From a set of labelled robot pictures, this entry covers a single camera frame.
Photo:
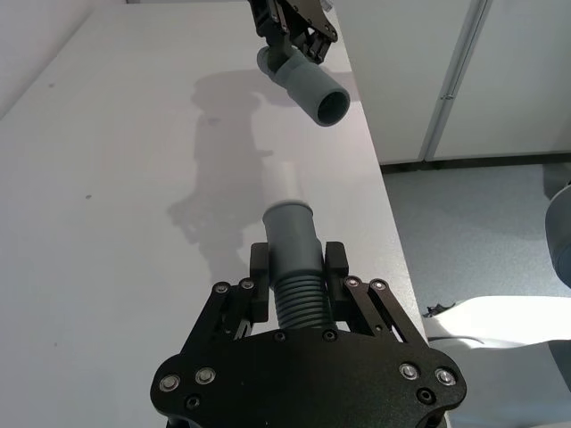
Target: gray floor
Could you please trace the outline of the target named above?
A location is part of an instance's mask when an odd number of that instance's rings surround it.
[[[544,232],[549,196],[569,179],[564,165],[385,175],[421,310],[483,295],[571,297]]]

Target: white cabinet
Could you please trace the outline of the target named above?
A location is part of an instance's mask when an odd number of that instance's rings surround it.
[[[569,0],[493,0],[427,159],[570,152],[569,22]]]
[[[379,162],[420,161],[470,0],[334,3]]]

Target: gray pipe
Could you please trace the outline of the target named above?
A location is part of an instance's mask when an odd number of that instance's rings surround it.
[[[335,328],[323,279],[321,243],[309,205],[279,203],[265,212],[263,222],[279,327]]]
[[[330,127],[349,110],[351,97],[317,64],[294,49],[293,55],[275,73],[268,67],[269,48],[258,52],[258,67],[322,127]]]

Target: ribbed pipe section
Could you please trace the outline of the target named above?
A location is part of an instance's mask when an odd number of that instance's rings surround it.
[[[321,278],[296,276],[274,285],[279,328],[329,328],[335,323]]]

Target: white wall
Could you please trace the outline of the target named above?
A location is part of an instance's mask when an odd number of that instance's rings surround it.
[[[124,0],[0,0],[0,118],[101,4]]]

